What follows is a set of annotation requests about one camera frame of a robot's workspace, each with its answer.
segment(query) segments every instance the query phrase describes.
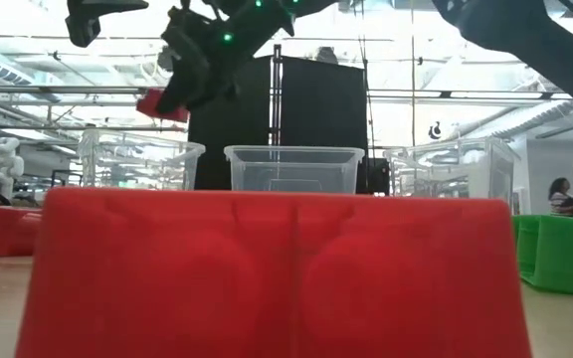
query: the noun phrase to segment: clear plastic container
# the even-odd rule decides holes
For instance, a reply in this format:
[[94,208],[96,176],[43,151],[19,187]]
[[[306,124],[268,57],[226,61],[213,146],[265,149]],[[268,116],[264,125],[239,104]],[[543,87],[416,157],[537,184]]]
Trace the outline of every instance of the clear plastic container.
[[355,193],[358,148],[228,146],[233,190]]
[[514,161],[497,138],[386,150],[394,196],[500,198],[511,204]]
[[192,190],[202,144],[102,129],[79,143],[83,184],[156,190]]

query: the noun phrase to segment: wooden table surface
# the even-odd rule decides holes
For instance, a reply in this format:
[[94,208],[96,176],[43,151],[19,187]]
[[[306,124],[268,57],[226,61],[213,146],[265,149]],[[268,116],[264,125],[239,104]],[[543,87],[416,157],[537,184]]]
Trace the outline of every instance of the wooden table surface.
[[[0,358],[12,358],[31,259],[0,259]],[[573,296],[523,287],[535,358],[573,358]]]

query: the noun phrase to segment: black partition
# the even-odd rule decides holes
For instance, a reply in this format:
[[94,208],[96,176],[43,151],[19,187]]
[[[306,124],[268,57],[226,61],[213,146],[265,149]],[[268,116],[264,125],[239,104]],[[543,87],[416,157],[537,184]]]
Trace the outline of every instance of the black partition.
[[[280,145],[362,148],[368,154],[366,91],[360,69],[282,57]],[[357,193],[367,193],[366,156]]]
[[269,144],[271,64],[271,57],[262,57],[238,71],[237,100],[219,97],[192,111],[189,140],[207,147],[198,160],[196,189],[231,190],[226,146]]

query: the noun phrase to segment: transparent storage box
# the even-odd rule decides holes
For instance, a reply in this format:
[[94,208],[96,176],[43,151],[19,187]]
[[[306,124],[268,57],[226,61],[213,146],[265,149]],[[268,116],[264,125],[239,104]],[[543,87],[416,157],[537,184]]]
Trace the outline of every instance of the transparent storage box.
[[88,129],[79,143],[83,185],[192,190],[201,144]]
[[233,190],[355,193],[358,148],[229,146]]
[[518,156],[500,139],[462,139],[386,150],[394,196],[499,198],[511,204]]

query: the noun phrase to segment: ceiling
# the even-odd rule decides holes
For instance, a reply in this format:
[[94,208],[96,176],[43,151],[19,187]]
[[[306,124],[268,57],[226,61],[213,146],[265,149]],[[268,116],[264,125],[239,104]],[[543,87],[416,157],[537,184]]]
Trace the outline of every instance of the ceiling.
[[[397,9],[383,1],[368,2],[363,18],[346,11],[345,4],[339,6],[343,12],[331,6],[298,19],[295,37],[277,34],[258,55],[269,55],[274,44],[282,44],[283,54],[292,57],[311,57],[317,48],[330,46],[341,64],[361,67],[356,40],[367,39],[369,86],[371,94],[378,93],[372,103],[374,142],[378,146],[411,145],[413,123],[417,144],[433,140],[427,133],[437,122],[444,137],[468,135],[475,130],[478,133],[487,126],[488,118],[496,119],[493,131],[501,131],[503,114],[512,112],[511,124],[505,124],[512,126],[536,115],[538,109],[526,109],[543,102],[537,100],[538,94],[530,92],[558,90],[517,58],[465,41],[437,12],[431,11],[429,1],[415,1],[426,11],[412,14],[408,1],[394,3]],[[555,4],[548,7],[551,16],[573,33],[573,18],[562,17],[562,7],[549,3]],[[164,45],[159,36],[167,23],[167,10],[178,4],[178,0],[150,1],[147,10],[103,17],[98,39],[87,49],[80,49],[68,38],[65,0],[0,0],[0,65],[18,76],[15,81],[26,85],[165,86],[170,74],[157,65]],[[202,2],[194,2],[192,8],[211,15]],[[0,85],[12,84],[10,77],[0,76]],[[418,98],[414,105],[412,89]],[[466,94],[440,100],[431,90]],[[481,91],[492,93],[474,94]],[[0,94],[0,101],[33,118],[46,118],[46,106],[30,105],[36,99]],[[133,94],[61,94],[60,99],[78,105],[54,105],[50,117],[58,117],[59,124],[133,126],[154,122],[133,109]],[[94,101],[105,105],[94,105]],[[572,111],[545,125],[568,125],[571,115]]]

